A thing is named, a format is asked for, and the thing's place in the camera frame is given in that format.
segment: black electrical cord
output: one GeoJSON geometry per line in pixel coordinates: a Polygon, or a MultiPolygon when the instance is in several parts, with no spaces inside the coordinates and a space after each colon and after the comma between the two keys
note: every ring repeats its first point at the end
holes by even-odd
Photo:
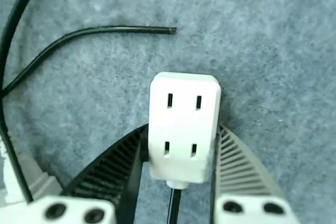
{"type": "Polygon", "coordinates": [[[172,189],[169,200],[167,224],[176,224],[179,216],[178,209],[180,208],[181,190],[172,189]]]}
{"type": "Polygon", "coordinates": [[[36,70],[53,52],[66,43],[84,35],[98,33],[142,33],[142,34],[176,34],[176,27],[150,27],[150,26],[99,26],[85,28],[65,34],[46,47],[35,59],[8,85],[3,89],[2,98],[7,96],[19,86],[34,70],[36,70]]]}
{"type": "MultiPolygon", "coordinates": [[[[21,18],[21,15],[24,12],[28,2],[29,0],[16,0],[11,10],[11,14],[9,15],[7,23],[4,27],[2,36],[1,36],[1,40],[0,40],[0,85],[1,87],[3,85],[3,80],[4,80],[4,75],[5,75],[5,66],[6,66],[10,44],[12,42],[12,39],[13,39],[15,30],[16,30],[16,27],[21,18]]],[[[21,187],[23,195],[27,202],[31,202],[33,201],[32,194],[30,193],[29,187],[27,185],[27,181],[23,175],[22,169],[20,167],[17,156],[15,154],[13,145],[8,136],[8,129],[7,129],[7,125],[6,125],[5,117],[4,117],[2,96],[0,97],[0,135],[1,135],[2,141],[4,142],[6,146],[8,157],[13,165],[13,170],[16,175],[17,181],[21,187]]]]}
{"type": "MultiPolygon", "coordinates": [[[[5,28],[2,33],[0,41],[0,83],[3,86],[3,80],[5,75],[5,66],[8,58],[8,52],[10,44],[12,42],[18,22],[28,4],[29,0],[16,0],[11,14],[7,20],[5,28]]],[[[38,66],[40,66],[44,60],[47,59],[57,48],[61,47],[65,43],[78,38],[79,36],[95,34],[95,33],[147,33],[147,34],[176,34],[176,28],[172,27],[141,27],[141,26],[105,26],[86,28],[73,33],[69,33],[50,44],[44,49],[5,89],[1,88],[0,91],[0,136],[4,142],[8,157],[13,165],[13,170],[21,187],[23,195],[27,202],[33,201],[32,194],[25,180],[24,174],[18,162],[13,145],[8,135],[8,128],[5,122],[3,111],[3,97],[8,95],[14,88],[21,84],[38,66]]]]}

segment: socket hole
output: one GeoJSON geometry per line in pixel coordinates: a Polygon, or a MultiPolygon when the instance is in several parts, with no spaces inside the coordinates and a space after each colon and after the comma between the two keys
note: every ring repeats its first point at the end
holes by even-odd
{"type": "Polygon", "coordinates": [[[196,110],[201,109],[201,101],[202,101],[202,97],[200,95],[198,95],[197,96],[197,102],[196,102],[196,110]]]}
{"type": "Polygon", "coordinates": [[[165,142],[164,144],[164,155],[168,155],[169,154],[169,142],[165,142]]]}
{"type": "Polygon", "coordinates": [[[196,156],[196,150],[197,150],[197,144],[193,144],[193,147],[191,149],[191,157],[196,156]]]}
{"type": "Polygon", "coordinates": [[[228,201],[227,203],[225,203],[223,205],[223,209],[224,211],[228,211],[228,212],[243,212],[243,208],[240,204],[234,202],[234,201],[228,201]]]}
{"type": "Polygon", "coordinates": [[[168,108],[171,108],[173,105],[173,94],[168,94],[168,108]]]}
{"type": "Polygon", "coordinates": [[[265,212],[276,215],[283,215],[285,212],[282,207],[274,203],[267,203],[264,205],[265,212]]]}

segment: power cord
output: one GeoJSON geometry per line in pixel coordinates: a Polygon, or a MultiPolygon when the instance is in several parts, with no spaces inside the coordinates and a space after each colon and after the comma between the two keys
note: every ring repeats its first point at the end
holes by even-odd
{"type": "Polygon", "coordinates": [[[19,86],[34,70],[36,70],[53,52],[66,43],[84,35],[100,33],[142,33],[142,34],[176,34],[175,27],[150,27],[150,26],[99,26],[77,30],[65,34],[55,40],[35,57],[34,60],[7,86],[3,89],[2,98],[19,86]]]}
{"type": "MultiPolygon", "coordinates": [[[[12,42],[17,24],[21,18],[22,13],[24,12],[29,0],[16,0],[11,14],[7,20],[2,37],[0,40],[0,84],[3,85],[4,75],[5,75],[5,66],[8,57],[8,52],[10,44],[12,42]]],[[[0,136],[2,141],[5,144],[7,149],[8,157],[13,165],[13,170],[16,175],[17,181],[21,187],[23,195],[27,202],[33,201],[32,194],[30,193],[27,181],[23,175],[22,169],[20,167],[19,161],[15,154],[13,145],[8,136],[8,129],[5,122],[4,110],[3,110],[3,96],[0,97],[0,136]]]]}
{"type": "MultiPolygon", "coordinates": [[[[4,31],[0,41],[0,84],[3,86],[5,75],[5,66],[8,57],[10,44],[19,20],[24,12],[29,0],[16,0],[11,14],[7,20],[4,31]]],[[[86,28],[72,33],[66,34],[55,42],[51,43],[45,48],[5,89],[1,88],[1,101],[0,101],[0,137],[7,149],[8,157],[13,165],[13,170],[16,175],[17,181],[21,187],[23,195],[27,203],[33,201],[32,194],[29,190],[27,181],[22,172],[21,166],[15,154],[13,144],[8,135],[8,128],[5,122],[3,110],[3,97],[8,95],[14,88],[22,83],[44,60],[47,59],[57,48],[65,43],[78,38],[83,35],[96,34],[96,33],[143,33],[143,34],[176,34],[175,27],[143,27],[143,26],[105,26],[86,28]]]]}

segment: white plug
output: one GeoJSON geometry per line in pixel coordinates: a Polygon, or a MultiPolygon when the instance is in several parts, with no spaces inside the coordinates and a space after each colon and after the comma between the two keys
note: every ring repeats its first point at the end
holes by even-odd
{"type": "Polygon", "coordinates": [[[205,74],[161,72],[150,87],[150,174],[173,189],[206,180],[221,87],[205,74]]]}

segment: white electrical plug adapter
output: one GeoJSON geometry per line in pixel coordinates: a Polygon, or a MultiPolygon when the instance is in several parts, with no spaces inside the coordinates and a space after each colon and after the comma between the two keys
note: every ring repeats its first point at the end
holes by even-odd
{"type": "Polygon", "coordinates": [[[150,87],[150,174],[173,189],[206,181],[221,87],[210,75],[161,72],[150,87]]]}

